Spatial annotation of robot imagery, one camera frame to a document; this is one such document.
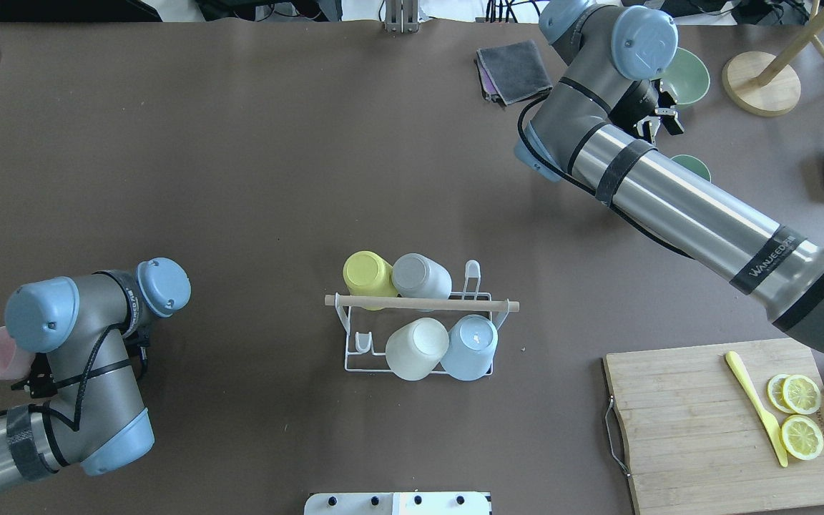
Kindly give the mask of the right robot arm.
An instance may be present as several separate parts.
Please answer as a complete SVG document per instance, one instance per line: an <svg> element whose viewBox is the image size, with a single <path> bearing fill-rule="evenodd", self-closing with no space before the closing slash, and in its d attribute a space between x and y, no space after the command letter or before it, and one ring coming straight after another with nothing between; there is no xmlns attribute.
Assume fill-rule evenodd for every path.
<svg viewBox="0 0 824 515"><path fill-rule="evenodd" d="M824 247L611 121L632 86L673 61L672 17L644 6L551 1L539 27L566 71L529 123L518 121L518 159L699 261L761 303L778 330L824 353Z"/></svg>

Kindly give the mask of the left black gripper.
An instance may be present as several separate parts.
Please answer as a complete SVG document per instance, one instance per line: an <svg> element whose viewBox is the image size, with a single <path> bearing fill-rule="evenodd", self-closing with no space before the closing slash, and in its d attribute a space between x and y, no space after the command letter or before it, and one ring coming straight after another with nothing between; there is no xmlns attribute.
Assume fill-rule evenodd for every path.
<svg viewBox="0 0 824 515"><path fill-rule="evenodd" d="M139 359L137 378L144 378L148 369L148 348L150 348L151 325L138 327L131 335L125 337L124 345L130 360ZM55 382L48 358L34 358L29 375L10 385L11 391L25 391L30 398L51 398L55 395Z"/></svg>

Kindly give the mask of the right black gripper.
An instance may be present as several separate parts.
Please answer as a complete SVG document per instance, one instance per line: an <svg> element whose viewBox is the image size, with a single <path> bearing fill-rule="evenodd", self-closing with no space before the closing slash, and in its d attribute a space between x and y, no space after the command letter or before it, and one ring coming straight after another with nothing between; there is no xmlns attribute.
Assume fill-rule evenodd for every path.
<svg viewBox="0 0 824 515"><path fill-rule="evenodd" d="M671 136L685 133L678 118L678 101L673 97L670 85L664 84L661 79L634 82L618 104L612 107L609 121L624 131L635 132L638 138L650 144L657 143L655 137L660 122Z"/></svg>

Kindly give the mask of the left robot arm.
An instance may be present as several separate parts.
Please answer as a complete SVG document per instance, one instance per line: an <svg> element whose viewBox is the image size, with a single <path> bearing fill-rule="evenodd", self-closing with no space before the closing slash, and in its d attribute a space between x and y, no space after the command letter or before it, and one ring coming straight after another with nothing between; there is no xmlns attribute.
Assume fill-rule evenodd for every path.
<svg viewBox="0 0 824 515"><path fill-rule="evenodd" d="M132 271L56 277L16 289L4 310L4 346L48 365L27 366L23 382L45 402L0 411L0 492L79 464L104 475L155 442L127 341L147 335L192 296L177 262L155 257Z"/></svg>

